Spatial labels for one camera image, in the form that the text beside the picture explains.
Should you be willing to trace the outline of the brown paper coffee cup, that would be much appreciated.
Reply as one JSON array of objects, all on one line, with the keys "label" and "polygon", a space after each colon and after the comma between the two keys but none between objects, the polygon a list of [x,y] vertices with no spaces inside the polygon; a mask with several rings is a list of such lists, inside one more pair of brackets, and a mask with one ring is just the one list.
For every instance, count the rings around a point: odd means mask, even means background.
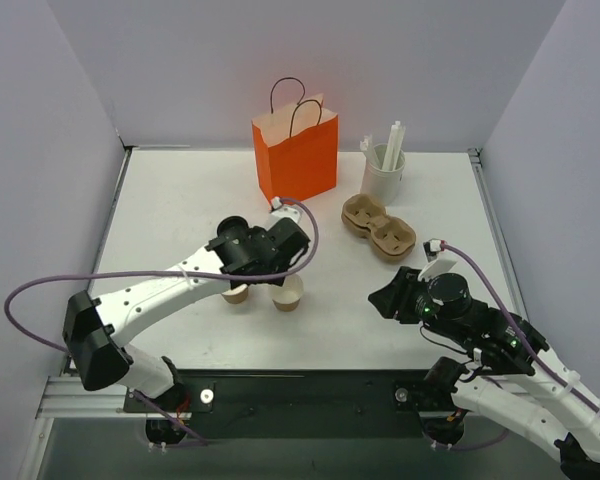
[{"label": "brown paper coffee cup", "polygon": [[287,276],[280,286],[269,286],[269,296],[274,306],[282,312],[295,310],[303,295],[304,283],[297,274]]}]

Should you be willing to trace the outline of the black plastic cup lid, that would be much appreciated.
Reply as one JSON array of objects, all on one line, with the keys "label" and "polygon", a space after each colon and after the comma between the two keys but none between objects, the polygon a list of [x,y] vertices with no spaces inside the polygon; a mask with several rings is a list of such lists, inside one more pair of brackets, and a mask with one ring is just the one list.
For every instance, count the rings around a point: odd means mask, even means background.
[{"label": "black plastic cup lid", "polygon": [[229,232],[230,230],[245,230],[248,228],[248,221],[241,216],[235,215],[223,219],[217,226],[216,233],[218,236],[221,236],[224,233]]}]

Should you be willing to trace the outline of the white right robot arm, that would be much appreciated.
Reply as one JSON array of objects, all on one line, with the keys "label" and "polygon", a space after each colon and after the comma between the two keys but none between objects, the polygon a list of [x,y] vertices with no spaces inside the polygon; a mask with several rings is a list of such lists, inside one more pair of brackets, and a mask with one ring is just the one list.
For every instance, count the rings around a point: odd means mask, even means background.
[{"label": "white right robot arm", "polygon": [[526,320],[473,298],[450,272],[402,267],[368,300],[386,319],[453,341],[475,365],[441,357],[423,384],[430,405],[453,402],[526,438],[569,479],[600,479],[600,400]]}]

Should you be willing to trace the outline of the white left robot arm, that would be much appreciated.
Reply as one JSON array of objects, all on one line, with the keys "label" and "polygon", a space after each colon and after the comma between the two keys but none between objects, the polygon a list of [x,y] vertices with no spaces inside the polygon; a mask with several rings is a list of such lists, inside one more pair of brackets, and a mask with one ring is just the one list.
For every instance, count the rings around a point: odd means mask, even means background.
[{"label": "white left robot arm", "polygon": [[280,285],[308,249],[301,214],[282,206],[265,227],[240,216],[224,219],[215,238],[166,271],[93,298],[70,297],[63,339],[87,391],[122,385],[146,396],[159,410],[181,403],[183,386],[173,362],[133,346],[133,339],[175,312],[241,286]]}]

